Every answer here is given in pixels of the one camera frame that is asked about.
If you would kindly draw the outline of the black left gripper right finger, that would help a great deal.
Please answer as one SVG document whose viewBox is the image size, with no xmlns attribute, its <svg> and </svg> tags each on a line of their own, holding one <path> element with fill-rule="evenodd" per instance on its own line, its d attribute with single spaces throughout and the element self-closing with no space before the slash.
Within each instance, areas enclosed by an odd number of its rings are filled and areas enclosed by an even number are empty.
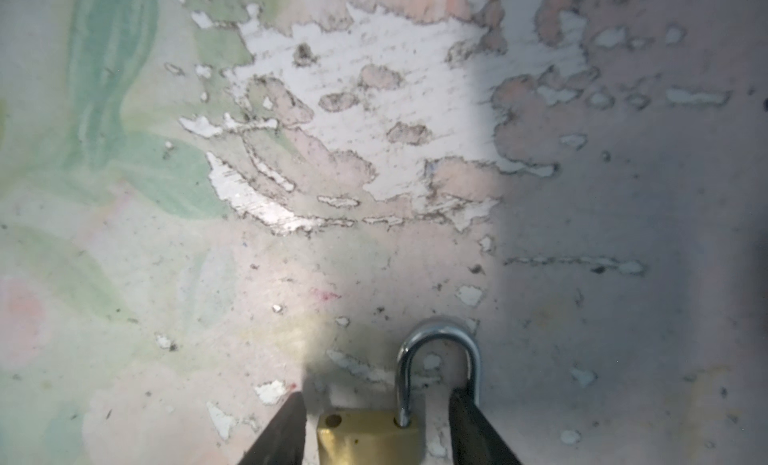
<svg viewBox="0 0 768 465">
<path fill-rule="evenodd" d="M 465 390 L 451 392 L 448 416 L 454 464 L 522 464 Z"/>
</svg>

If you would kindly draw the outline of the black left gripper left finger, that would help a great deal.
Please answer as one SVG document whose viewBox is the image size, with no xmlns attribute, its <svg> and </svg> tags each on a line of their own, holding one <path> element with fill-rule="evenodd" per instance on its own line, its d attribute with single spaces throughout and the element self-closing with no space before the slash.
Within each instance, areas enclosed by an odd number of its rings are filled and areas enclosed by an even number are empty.
<svg viewBox="0 0 768 465">
<path fill-rule="evenodd" d="M 301 465 L 306 442 L 307 409 L 303 394 L 292 393 L 239 465 Z"/>
</svg>

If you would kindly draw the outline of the brass padlock with key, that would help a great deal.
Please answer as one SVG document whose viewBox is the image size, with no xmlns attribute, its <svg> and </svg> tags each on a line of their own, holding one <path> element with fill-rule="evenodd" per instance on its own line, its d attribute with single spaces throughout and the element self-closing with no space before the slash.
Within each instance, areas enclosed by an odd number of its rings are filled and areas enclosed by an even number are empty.
<svg viewBox="0 0 768 465">
<path fill-rule="evenodd" d="M 322 415 L 316 427 L 321 464 L 420 464 L 424 436 L 412 403 L 412 368 L 419 349 L 447 340 L 465 353 L 467 379 L 460 391 L 473 405 L 480 404 L 482 359 L 466 324 L 435 317 L 416 325 L 399 347 L 394 375 L 395 407 L 390 410 L 342 409 Z"/>
</svg>

